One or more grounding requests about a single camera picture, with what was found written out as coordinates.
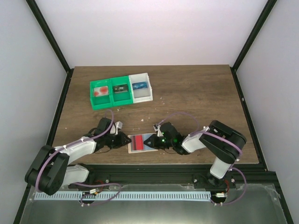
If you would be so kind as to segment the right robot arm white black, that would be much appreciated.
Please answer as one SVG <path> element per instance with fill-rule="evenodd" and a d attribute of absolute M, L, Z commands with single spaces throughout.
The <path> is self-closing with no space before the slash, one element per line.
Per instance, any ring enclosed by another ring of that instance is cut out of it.
<path fill-rule="evenodd" d="M 206 175 L 206 181 L 213 187 L 222 184 L 226 173 L 241 157 L 247 142 L 243 134 L 217 120 L 213 120 L 203 130 L 186 136 L 181 135 L 170 122 L 154 127 L 156 133 L 143 141 L 150 148 L 172 148 L 179 155 L 189 155 L 207 148 L 215 155 L 209 174 Z"/>

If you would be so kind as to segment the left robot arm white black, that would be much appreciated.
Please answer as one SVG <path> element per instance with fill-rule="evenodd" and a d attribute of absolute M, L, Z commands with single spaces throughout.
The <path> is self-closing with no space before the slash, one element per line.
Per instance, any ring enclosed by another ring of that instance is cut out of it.
<path fill-rule="evenodd" d="M 36 191 L 49 196 L 55 194 L 62 186 L 85 182 L 89 170 L 72 163 L 103 147 L 115 149 L 131 143 L 131 139 L 121 128 L 120 121 L 102 118 L 97 127 L 92 128 L 79 140 L 58 147 L 43 146 L 25 174 L 25 182 L 35 187 Z"/>

